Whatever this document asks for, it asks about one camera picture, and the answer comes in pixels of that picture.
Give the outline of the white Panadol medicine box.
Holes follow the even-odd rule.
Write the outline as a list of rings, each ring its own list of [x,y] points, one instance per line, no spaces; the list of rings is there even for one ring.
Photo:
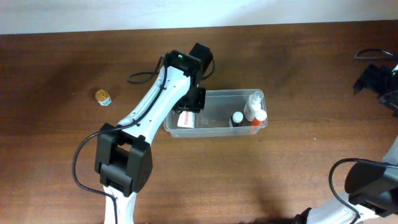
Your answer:
[[[178,117],[177,126],[179,128],[194,128],[195,114],[191,111],[183,111]]]

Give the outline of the dark bottle white cap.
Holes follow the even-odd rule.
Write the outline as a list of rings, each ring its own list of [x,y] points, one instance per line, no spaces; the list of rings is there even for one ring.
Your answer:
[[[234,112],[229,120],[230,127],[240,127],[243,124],[243,114],[240,111]]]

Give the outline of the white spray bottle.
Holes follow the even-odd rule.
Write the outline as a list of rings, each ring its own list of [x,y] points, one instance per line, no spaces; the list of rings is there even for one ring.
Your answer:
[[[253,121],[256,112],[262,109],[261,102],[264,94],[262,91],[255,91],[251,94],[244,107],[244,115],[248,121]]]

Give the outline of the orange tube white cap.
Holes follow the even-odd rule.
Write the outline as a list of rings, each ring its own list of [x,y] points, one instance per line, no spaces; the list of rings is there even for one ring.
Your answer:
[[[251,121],[251,134],[256,134],[260,129],[262,129],[267,120],[267,112],[265,110],[258,110],[254,119]]]

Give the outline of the small gold-lid balm jar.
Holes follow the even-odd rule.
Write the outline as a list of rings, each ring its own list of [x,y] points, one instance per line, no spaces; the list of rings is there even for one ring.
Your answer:
[[[95,98],[101,106],[108,106],[111,103],[111,97],[105,90],[98,90],[95,93]]]

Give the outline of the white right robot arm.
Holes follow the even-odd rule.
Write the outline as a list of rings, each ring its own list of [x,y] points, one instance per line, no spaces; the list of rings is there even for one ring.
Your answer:
[[[397,117],[397,67],[377,67],[370,64],[353,85],[354,93],[368,89],[378,94],[378,101],[394,111]],[[339,165],[352,162],[345,189],[337,193],[333,174]],[[365,220],[397,215],[397,141],[381,162],[360,158],[345,158],[335,162],[328,175],[334,196],[327,203],[308,208],[293,218],[296,224],[362,223]]]

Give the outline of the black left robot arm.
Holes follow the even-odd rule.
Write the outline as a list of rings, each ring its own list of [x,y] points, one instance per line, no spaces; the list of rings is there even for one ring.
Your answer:
[[[189,53],[173,50],[160,58],[158,77],[140,103],[120,122],[104,124],[97,138],[95,172],[106,194],[105,223],[132,223],[136,195],[152,172],[151,144],[163,120],[177,113],[199,113],[205,88],[199,83],[213,62],[209,47]]]

